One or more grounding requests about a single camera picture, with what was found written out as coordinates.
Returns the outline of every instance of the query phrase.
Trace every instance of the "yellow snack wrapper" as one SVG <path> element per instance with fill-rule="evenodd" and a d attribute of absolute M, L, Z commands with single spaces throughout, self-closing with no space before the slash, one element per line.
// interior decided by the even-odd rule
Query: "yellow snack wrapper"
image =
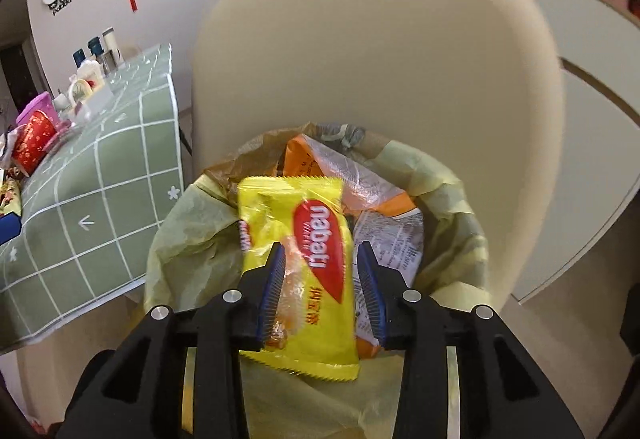
<path fill-rule="evenodd" d="M 322 379 L 358 376 L 353 241 L 341 197 L 335 178 L 249 177 L 239 184 L 242 271 L 263 267 L 273 242 L 286 250 L 270 339 L 262 351 L 243 355 Z"/>
<path fill-rule="evenodd" d="M 0 186 L 0 214 L 7 215 L 12 212 L 22 216 L 20 186 L 14 178 L 7 177 Z"/>

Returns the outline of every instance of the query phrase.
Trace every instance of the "white star print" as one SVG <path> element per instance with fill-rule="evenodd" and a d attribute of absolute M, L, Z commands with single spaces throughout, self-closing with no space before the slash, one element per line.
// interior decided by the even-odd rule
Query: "white star print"
<path fill-rule="evenodd" d="M 175 200 L 178 198 L 179 193 L 180 190 L 178 190 L 178 188 L 176 188 L 175 186 L 171 186 L 171 189 L 167 192 L 167 195 L 169 195 L 169 198 L 171 200 Z"/>

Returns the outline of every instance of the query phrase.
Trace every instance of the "cabinet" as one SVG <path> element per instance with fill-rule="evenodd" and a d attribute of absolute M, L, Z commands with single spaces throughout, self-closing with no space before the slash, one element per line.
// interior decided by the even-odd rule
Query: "cabinet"
<path fill-rule="evenodd" d="M 538 242 L 514 296 L 535 294 L 604 234 L 638 189 L 640 130 L 609 99 L 564 72 L 562 161 Z"/>
<path fill-rule="evenodd" d="M 574 74 L 564 72 L 561 168 L 540 237 L 514 289 L 520 301 L 591 249 L 640 186 L 638 25 L 601 0 L 536 1 Z"/>

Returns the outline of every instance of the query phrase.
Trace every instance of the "green checkered tablecloth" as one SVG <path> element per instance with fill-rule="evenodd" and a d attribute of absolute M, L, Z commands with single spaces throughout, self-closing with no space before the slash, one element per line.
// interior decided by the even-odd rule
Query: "green checkered tablecloth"
<path fill-rule="evenodd" d="M 171 47 L 108 77 L 113 98 L 22 191 L 22 232 L 0 247 L 0 352 L 36 341 L 144 282 L 184 189 Z"/>

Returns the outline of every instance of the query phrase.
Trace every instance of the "beige chair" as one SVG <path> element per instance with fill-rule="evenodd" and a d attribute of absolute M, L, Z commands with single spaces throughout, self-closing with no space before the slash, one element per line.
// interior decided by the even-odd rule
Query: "beige chair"
<path fill-rule="evenodd" d="M 533 0 L 220 0 L 193 63 L 196 170 L 266 130 L 359 124 L 465 183 L 500 308 L 556 180 L 564 92 Z"/>

